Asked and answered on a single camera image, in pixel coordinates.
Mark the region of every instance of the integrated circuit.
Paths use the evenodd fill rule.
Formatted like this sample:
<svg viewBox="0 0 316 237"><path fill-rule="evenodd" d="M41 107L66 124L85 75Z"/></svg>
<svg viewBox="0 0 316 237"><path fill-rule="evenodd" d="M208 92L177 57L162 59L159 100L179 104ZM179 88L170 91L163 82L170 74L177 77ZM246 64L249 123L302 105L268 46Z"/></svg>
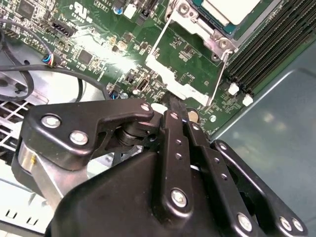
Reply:
<svg viewBox="0 0 316 237"><path fill-rule="evenodd" d="M85 51L84 49L81 50L79 56L78 56L78 61L88 65L91 62L92 59L92 54L88 53L87 51Z"/></svg>
<svg viewBox="0 0 316 237"><path fill-rule="evenodd" d="M22 17L27 19L31 19L33 13L35 11L35 7L25 0L21 0L16 12L19 13Z"/></svg>

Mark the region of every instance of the vent grille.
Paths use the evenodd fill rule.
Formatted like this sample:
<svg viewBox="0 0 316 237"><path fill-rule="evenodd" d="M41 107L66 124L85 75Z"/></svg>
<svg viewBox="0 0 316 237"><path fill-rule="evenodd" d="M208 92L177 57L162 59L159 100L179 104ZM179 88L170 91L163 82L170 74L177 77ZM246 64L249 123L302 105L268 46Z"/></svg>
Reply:
<svg viewBox="0 0 316 237"><path fill-rule="evenodd" d="M0 159L11 162L24 116L34 104L0 101Z"/></svg>

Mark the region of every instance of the white plastic part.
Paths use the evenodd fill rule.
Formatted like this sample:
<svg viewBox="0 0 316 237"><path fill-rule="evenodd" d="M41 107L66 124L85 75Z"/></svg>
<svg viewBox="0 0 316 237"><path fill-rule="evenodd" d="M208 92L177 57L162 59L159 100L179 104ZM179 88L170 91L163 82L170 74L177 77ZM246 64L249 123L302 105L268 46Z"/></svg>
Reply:
<svg viewBox="0 0 316 237"><path fill-rule="evenodd" d="M152 108L154 111L160 113L160 114L164 114L165 111L168 110L168 108L162 104L159 104L159 103L152 103L151 104Z"/></svg>
<svg viewBox="0 0 316 237"><path fill-rule="evenodd" d="M238 91L239 87L235 82L233 82L228 89L228 93L230 93L231 95L235 95Z"/></svg>
<svg viewBox="0 0 316 237"><path fill-rule="evenodd" d="M246 94L242 103L245 105L245 106L249 106L250 104L253 103L253 98L249 95L249 94Z"/></svg>
<svg viewBox="0 0 316 237"><path fill-rule="evenodd" d="M252 12L260 0L207 0L217 11L234 25L239 25L242 20Z"/></svg>
<svg viewBox="0 0 316 237"><path fill-rule="evenodd" d="M123 15L126 16L128 19L132 19L136 10L137 10L137 7L134 4L129 4L127 5Z"/></svg>

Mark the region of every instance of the chip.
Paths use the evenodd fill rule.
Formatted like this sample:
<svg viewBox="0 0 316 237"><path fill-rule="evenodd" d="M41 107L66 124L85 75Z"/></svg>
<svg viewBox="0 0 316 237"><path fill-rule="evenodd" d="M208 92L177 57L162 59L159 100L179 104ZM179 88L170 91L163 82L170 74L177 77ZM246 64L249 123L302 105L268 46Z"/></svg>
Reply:
<svg viewBox="0 0 316 237"><path fill-rule="evenodd" d="M124 39L124 41L125 41L126 43L129 43L129 42L131 42L131 40L133 39L133 36L132 36L131 34L129 34L129 33L124 33L123 39Z"/></svg>
<svg viewBox="0 0 316 237"><path fill-rule="evenodd" d="M84 49L81 50L81 52L78 56L79 62L84 63L84 64L89 64L91 59L92 59L92 54L88 53Z"/></svg>
<svg viewBox="0 0 316 237"><path fill-rule="evenodd" d="M17 13L19 13L21 16L31 19L34 13L35 7L28 3L25 0L21 0L20 5L18 9L16 10Z"/></svg>

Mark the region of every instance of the black metal arm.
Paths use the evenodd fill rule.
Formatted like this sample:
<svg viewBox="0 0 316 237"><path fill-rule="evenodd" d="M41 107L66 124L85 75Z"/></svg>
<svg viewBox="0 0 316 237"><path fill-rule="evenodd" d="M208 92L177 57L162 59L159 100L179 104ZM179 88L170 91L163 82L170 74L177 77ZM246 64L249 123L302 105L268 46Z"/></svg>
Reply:
<svg viewBox="0 0 316 237"><path fill-rule="evenodd" d="M57 208L46 235L307 236L225 142L209 144L177 108L162 116L131 99L31 109L12 170ZM87 180L91 159L134 145L144 151Z"/></svg>

